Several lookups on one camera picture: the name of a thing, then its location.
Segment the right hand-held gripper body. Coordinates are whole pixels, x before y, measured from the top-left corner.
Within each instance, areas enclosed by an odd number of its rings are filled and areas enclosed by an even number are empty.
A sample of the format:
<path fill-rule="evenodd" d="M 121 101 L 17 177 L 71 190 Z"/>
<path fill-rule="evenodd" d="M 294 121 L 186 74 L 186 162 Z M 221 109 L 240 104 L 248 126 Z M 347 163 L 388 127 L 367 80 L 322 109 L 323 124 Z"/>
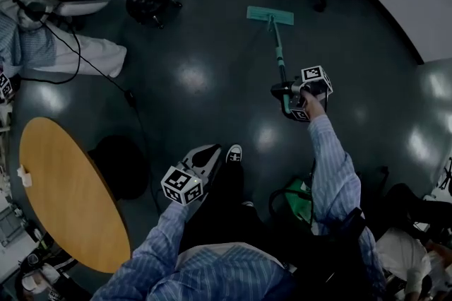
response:
<path fill-rule="evenodd" d="M 328 97 L 333 93 L 332 83 L 322 66 L 302 69 L 301 75 L 296 77 L 290 85 L 290 90 L 288 102 L 290 115 L 299 122 L 309 121 L 306 111 L 307 101 L 302 95 L 303 90 L 316 97 L 324 107 L 328 105 Z"/>

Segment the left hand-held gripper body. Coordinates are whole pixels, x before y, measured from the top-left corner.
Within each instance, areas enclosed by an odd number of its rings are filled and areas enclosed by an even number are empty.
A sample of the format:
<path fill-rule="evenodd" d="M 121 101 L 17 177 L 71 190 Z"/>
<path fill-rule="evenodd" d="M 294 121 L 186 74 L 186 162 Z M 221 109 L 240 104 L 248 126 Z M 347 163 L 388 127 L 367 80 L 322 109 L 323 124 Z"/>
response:
<path fill-rule="evenodd" d="M 160 185 L 169 200 L 188 206 L 204 197 L 204 187 L 215 174 L 221 145 L 204 145 L 190 150 L 176 166 L 171 166 Z"/>

